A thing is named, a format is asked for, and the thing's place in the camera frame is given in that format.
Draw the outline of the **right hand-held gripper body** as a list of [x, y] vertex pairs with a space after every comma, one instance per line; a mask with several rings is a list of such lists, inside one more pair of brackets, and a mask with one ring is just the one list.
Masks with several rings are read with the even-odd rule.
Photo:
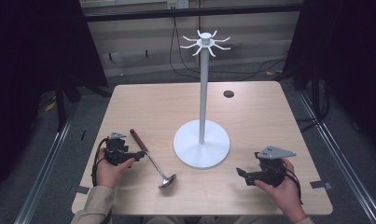
[[255, 177], [255, 182], [259, 180], [272, 187], [278, 187], [283, 183], [285, 177], [288, 177], [294, 183], [297, 183], [297, 180], [287, 173], [282, 161], [282, 158], [295, 156], [295, 152], [274, 146], [267, 146], [262, 151], [256, 152], [255, 157], [259, 159], [261, 171]]

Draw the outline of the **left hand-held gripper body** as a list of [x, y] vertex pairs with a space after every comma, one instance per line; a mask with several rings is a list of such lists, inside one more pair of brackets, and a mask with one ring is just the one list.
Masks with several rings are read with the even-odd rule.
[[105, 140], [104, 157], [112, 165], [119, 165], [129, 159], [137, 160], [135, 153], [129, 153], [129, 147], [123, 140], [124, 134], [111, 133]]

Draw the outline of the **person's left hand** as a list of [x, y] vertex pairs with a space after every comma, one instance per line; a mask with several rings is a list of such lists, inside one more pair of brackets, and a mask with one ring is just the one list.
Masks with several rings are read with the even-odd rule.
[[123, 172], [130, 168], [134, 163], [134, 159], [128, 159], [118, 166], [114, 166], [104, 158], [104, 147], [101, 148], [98, 155], [98, 161], [96, 162], [97, 185], [114, 189], [118, 181], [121, 179]]

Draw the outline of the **person's right hand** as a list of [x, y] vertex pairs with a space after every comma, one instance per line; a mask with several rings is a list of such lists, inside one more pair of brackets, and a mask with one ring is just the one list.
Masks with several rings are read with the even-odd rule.
[[308, 217], [301, 206], [298, 188], [288, 177], [285, 177], [283, 183], [276, 188], [259, 180], [255, 183], [258, 188], [272, 197], [290, 223]]

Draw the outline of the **white hook stand rack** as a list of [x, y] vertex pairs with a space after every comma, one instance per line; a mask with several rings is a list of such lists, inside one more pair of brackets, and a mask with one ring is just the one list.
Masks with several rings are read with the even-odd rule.
[[174, 135], [174, 152], [185, 165], [195, 169], [210, 169], [219, 165], [230, 152], [230, 137], [227, 131], [218, 123], [206, 118], [207, 94], [209, 80], [209, 59], [216, 55], [212, 47], [229, 50], [219, 46], [229, 40], [215, 39], [217, 31], [202, 33], [197, 31], [198, 38], [184, 38], [192, 42], [182, 49], [197, 47], [193, 57], [200, 56], [200, 107], [199, 118], [182, 125]]

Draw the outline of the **black curtain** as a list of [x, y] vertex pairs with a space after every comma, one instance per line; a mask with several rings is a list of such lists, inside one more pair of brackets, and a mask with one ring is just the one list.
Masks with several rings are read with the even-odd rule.
[[321, 76], [376, 148], [376, 0], [303, 0], [284, 71]]
[[20, 158], [39, 98], [107, 81], [79, 0], [0, 0], [0, 185]]

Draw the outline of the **black horizontal bar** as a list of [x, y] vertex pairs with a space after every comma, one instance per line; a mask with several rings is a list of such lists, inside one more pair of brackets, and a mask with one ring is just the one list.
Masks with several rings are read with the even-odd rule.
[[146, 19], [183, 18], [183, 17], [196, 17], [196, 16], [294, 12], [294, 11], [301, 11], [303, 8], [304, 8], [304, 5], [300, 3], [300, 4], [265, 5], [265, 6], [250, 6], [250, 7], [205, 7], [205, 8], [191, 8], [191, 9], [164, 9], [164, 10], [123, 12], [123, 13], [86, 14], [82, 17], [82, 20], [86, 22], [130, 21], [130, 20], [146, 20]]

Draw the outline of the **metal floor rail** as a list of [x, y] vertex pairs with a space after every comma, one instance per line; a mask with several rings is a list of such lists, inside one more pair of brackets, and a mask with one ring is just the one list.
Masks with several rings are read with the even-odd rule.
[[39, 171], [39, 174], [26, 197], [20, 212], [18, 213], [14, 224], [30, 224], [34, 215], [35, 209], [39, 203], [40, 197], [44, 191], [44, 187], [49, 180], [49, 175], [53, 169], [54, 163], [57, 160], [58, 154], [63, 146], [64, 139], [68, 135], [71, 122], [76, 115], [77, 104], [73, 104], [67, 116], [65, 124], [61, 130], [57, 132], [54, 141], [51, 145], [49, 153]]
[[316, 130], [321, 135], [324, 140], [330, 154], [337, 163], [338, 167], [341, 170], [346, 182], [348, 183], [350, 189], [357, 198], [359, 204], [363, 208], [367, 217], [369, 218], [371, 224], [376, 224], [376, 202], [369, 194], [367, 188], [363, 185], [359, 177], [357, 176], [355, 170], [351, 166], [350, 162], [344, 156], [341, 151], [339, 144], [336, 142], [331, 131], [328, 129], [324, 121], [320, 121], [319, 118], [315, 115], [313, 109], [313, 103], [310, 100], [309, 96], [306, 93], [299, 93], [299, 98], [304, 105], [307, 113], [310, 116], [310, 119], [313, 120], [313, 125]]

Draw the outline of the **white wall socket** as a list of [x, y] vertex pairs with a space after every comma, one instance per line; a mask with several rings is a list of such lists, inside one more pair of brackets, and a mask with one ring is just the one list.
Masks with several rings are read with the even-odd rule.
[[189, 8], [188, 0], [167, 0], [168, 9], [187, 9]]

